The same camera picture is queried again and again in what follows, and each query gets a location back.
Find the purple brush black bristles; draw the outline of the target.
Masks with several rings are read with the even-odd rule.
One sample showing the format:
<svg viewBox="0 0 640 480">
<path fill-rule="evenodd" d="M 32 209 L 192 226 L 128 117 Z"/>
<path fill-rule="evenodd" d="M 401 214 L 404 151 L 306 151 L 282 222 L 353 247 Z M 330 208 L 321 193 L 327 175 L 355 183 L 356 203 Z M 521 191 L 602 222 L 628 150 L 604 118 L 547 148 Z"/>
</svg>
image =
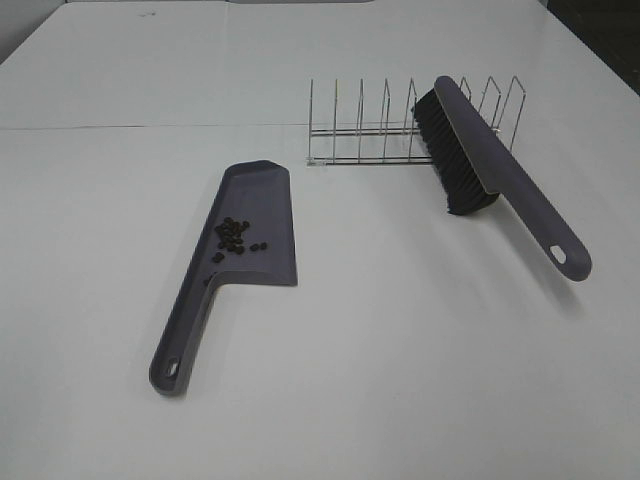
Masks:
<svg viewBox="0 0 640 480">
<path fill-rule="evenodd" d="M 413 116 L 450 214 L 471 215 L 504 196 L 565 277 L 588 278 L 592 259 L 585 245 L 451 77 L 437 77 Z"/>
</svg>

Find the pile of coffee beans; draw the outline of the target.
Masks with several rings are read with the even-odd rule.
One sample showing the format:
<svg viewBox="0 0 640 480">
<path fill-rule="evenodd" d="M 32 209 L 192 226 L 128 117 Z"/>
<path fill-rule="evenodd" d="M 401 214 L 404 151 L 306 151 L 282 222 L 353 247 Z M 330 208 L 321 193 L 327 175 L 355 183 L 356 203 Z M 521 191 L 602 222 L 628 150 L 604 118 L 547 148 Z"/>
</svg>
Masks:
<svg viewBox="0 0 640 480">
<path fill-rule="evenodd" d="M 241 256 L 246 251 L 261 252 L 269 248 L 269 243 L 254 242 L 246 244 L 244 234 L 251 228 L 248 220 L 235 220 L 232 217 L 224 217 L 223 220 L 214 227 L 214 233 L 218 238 L 217 251 L 211 258 L 215 264 L 221 263 L 227 256 L 234 254 Z"/>
</svg>

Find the purple plastic dustpan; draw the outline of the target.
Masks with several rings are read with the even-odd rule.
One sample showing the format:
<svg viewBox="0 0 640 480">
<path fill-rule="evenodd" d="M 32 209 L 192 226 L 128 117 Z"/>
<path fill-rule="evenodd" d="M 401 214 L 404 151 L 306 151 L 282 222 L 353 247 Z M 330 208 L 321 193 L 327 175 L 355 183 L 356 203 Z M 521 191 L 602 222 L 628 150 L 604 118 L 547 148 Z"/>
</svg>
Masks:
<svg viewBox="0 0 640 480">
<path fill-rule="evenodd" d="M 248 220 L 245 243 L 266 241 L 269 248 L 213 263 L 218 243 L 214 227 L 224 217 Z M 244 284 L 298 284 L 290 174 L 269 160 L 238 163 L 224 171 L 150 363 L 149 381 L 156 392 L 167 397 L 186 392 L 216 291 Z"/>
</svg>

